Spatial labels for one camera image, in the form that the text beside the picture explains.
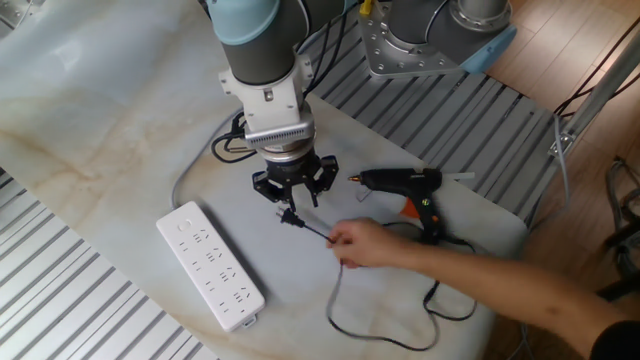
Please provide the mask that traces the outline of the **person's bare hand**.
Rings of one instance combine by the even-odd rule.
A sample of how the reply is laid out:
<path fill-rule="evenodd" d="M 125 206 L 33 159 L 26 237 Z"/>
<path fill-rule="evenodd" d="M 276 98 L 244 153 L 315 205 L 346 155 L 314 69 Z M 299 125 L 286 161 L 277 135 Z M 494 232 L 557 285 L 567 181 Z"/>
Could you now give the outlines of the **person's bare hand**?
<path fill-rule="evenodd" d="M 355 269 L 397 267 L 401 256 L 416 244 L 370 218 L 359 218 L 338 222 L 330 232 L 327 247 L 342 265 Z"/>

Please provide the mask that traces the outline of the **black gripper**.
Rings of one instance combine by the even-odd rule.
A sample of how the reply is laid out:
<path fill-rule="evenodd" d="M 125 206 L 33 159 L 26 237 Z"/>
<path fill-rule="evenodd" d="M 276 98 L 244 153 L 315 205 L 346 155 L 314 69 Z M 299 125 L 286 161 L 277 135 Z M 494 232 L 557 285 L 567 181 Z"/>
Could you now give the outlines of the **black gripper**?
<path fill-rule="evenodd" d="M 272 203 L 284 203 L 295 212 L 292 186 L 305 184 L 311 193 L 314 207 L 318 207 L 318 195 L 331 189 L 339 172 L 337 158 L 329 155 L 320 158 L 314 152 L 288 162 L 267 161 L 267 171 L 252 175 L 255 191 Z"/>

